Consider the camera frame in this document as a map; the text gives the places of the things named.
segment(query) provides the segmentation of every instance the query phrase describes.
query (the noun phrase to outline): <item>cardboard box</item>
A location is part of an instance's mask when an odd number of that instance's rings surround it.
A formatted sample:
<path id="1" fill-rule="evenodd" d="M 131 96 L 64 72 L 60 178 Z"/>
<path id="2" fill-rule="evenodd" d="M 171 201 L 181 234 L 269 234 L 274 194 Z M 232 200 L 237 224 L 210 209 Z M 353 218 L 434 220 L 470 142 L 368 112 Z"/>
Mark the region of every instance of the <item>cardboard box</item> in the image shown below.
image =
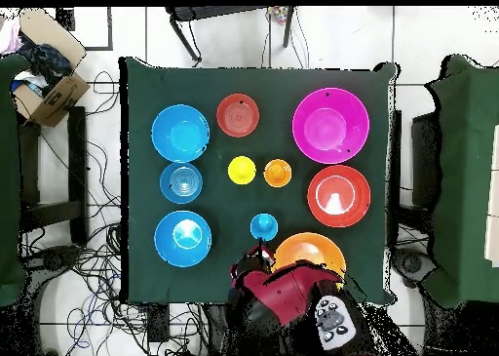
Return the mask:
<path id="1" fill-rule="evenodd" d="M 80 78 L 74 69 L 85 57 L 85 48 L 71 33 L 58 24 L 43 9 L 25 9 L 20 14 L 20 30 L 37 45 L 53 46 L 71 63 L 73 73 L 64 76 L 44 98 L 38 97 L 25 85 L 15 91 L 22 103 L 15 98 L 18 112 L 28 120 L 54 127 L 85 94 L 90 86 Z"/>

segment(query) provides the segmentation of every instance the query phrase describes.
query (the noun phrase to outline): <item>green tablecloth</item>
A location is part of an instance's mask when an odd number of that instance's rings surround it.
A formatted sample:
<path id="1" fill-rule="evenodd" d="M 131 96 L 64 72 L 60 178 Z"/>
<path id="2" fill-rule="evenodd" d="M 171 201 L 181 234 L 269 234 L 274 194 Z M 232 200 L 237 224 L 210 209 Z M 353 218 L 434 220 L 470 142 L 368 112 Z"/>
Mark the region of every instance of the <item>green tablecloth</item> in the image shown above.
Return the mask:
<path id="1" fill-rule="evenodd" d="M 11 94 L 14 77 L 29 67 L 21 55 L 0 56 L 0 307 L 18 298 L 24 282 L 19 264 L 20 161 L 16 105 Z"/>
<path id="2" fill-rule="evenodd" d="M 453 56 L 430 85 L 441 124 L 441 196 L 434 211 L 434 254 L 441 266 L 423 286 L 444 307 L 499 302 L 499 268 L 484 258 L 499 70 Z"/>
<path id="3" fill-rule="evenodd" d="M 127 59 L 129 97 L 129 301 L 223 302 L 230 287 L 229 266 L 255 245 L 251 218 L 274 215 L 279 233 L 276 249 L 292 234 L 312 231 L 333 240 L 347 261 L 347 274 L 363 290 L 358 298 L 375 303 L 391 301 L 383 290 L 385 243 L 385 168 L 388 142 L 388 84 L 396 67 L 385 64 L 375 72 L 282 69 L 164 69 Z M 363 150 L 346 165 L 361 171 L 371 189 L 366 216 L 349 228 L 329 228 L 310 213 L 306 193 L 310 180 L 324 165 L 299 151 L 291 132 L 294 110 L 309 93 L 323 87 L 344 88 L 364 103 L 370 131 Z M 233 93 L 247 94 L 259 108 L 256 130 L 244 138 L 223 134 L 216 124 L 218 104 Z M 207 118 L 211 139 L 207 151 L 193 164 L 203 176 L 203 190 L 190 204 L 178 206 L 162 195 L 161 172 L 169 165 L 154 149 L 151 126 L 165 107 L 194 106 Z M 258 173 L 249 185 L 239 186 L 227 176 L 237 155 L 247 155 Z M 263 178 L 265 164 L 287 160 L 292 180 L 284 188 L 270 187 Z M 176 268 L 158 256 L 153 241 L 158 222 L 175 210 L 200 214 L 211 227 L 209 255 L 198 265 Z"/>

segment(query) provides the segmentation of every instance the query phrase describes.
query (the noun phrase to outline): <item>black button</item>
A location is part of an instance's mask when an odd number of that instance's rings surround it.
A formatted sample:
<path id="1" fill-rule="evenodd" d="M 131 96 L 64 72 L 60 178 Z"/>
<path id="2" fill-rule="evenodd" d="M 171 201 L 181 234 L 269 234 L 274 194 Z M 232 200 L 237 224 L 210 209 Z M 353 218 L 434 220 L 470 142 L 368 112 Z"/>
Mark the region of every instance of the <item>black button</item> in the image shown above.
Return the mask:
<path id="1" fill-rule="evenodd" d="M 339 335 L 345 335 L 348 332 L 348 329 L 345 328 L 344 326 L 338 326 L 336 328 L 336 333 Z"/>

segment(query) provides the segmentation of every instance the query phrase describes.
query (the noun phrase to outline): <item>small orange bowl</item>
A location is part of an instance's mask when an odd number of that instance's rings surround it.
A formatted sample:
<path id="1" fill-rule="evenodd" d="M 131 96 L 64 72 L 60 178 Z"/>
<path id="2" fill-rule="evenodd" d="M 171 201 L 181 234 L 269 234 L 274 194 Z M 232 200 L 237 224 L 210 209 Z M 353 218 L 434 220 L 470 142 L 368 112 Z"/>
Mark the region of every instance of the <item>small orange bowl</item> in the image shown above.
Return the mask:
<path id="1" fill-rule="evenodd" d="M 265 166 L 263 176 L 271 187 L 284 187 L 291 180 L 291 166 L 285 160 L 272 160 Z"/>

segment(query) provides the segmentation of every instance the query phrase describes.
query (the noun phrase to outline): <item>bowl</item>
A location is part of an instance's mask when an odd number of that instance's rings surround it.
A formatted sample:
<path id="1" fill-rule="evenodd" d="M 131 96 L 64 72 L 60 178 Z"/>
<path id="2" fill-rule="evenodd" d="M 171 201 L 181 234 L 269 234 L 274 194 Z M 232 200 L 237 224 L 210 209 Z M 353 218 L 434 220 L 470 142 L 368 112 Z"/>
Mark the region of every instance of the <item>bowl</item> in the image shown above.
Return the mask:
<path id="1" fill-rule="evenodd" d="M 164 158 L 189 162 L 207 149 L 210 127 L 203 114 L 192 106 L 173 105 L 158 114 L 151 136 L 154 147 Z"/>
<path id="2" fill-rule="evenodd" d="M 202 261 L 210 251 L 210 227 L 196 213 L 169 213 L 156 227 L 154 246 L 168 264 L 191 267 Z"/>
<path id="3" fill-rule="evenodd" d="M 227 172 L 233 182 L 244 185 L 253 181 L 256 176 L 256 167 L 250 158 L 239 156 L 230 162 Z"/>
<path id="4" fill-rule="evenodd" d="M 346 262 L 341 250 L 325 236 L 316 233 L 299 233 L 288 237 L 274 254 L 276 260 L 272 271 L 293 264 L 298 260 L 309 260 L 325 264 L 341 278 L 346 272 Z"/>
<path id="5" fill-rule="evenodd" d="M 369 184 L 359 171 L 344 165 L 333 165 L 312 178 L 307 201 L 310 211 L 322 224 L 348 227 L 367 213 Z"/>
<path id="6" fill-rule="evenodd" d="M 284 187 L 291 180 L 291 166 L 284 160 L 272 160 L 265 166 L 263 176 L 271 187 Z"/>
<path id="7" fill-rule="evenodd" d="M 216 110 L 216 122 L 230 137 L 245 137 L 258 125 L 258 106 L 244 94 L 232 94 L 225 98 Z"/>
<path id="8" fill-rule="evenodd" d="M 292 119 L 298 148 L 322 164 L 338 164 L 357 155 L 367 140 L 369 117 L 354 94 L 323 88 L 305 97 Z"/>
<path id="9" fill-rule="evenodd" d="M 175 204 L 187 204 L 196 199 L 203 187 L 198 169 L 189 163 L 171 163 L 161 173 L 161 192 Z"/>
<path id="10" fill-rule="evenodd" d="M 249 231 L 257 240 L 262 238 L 264 241 L 270 241 L 276 237 L 278 231 L 277 220 L 266 213 L 256 215 L 251 220 Z"/>

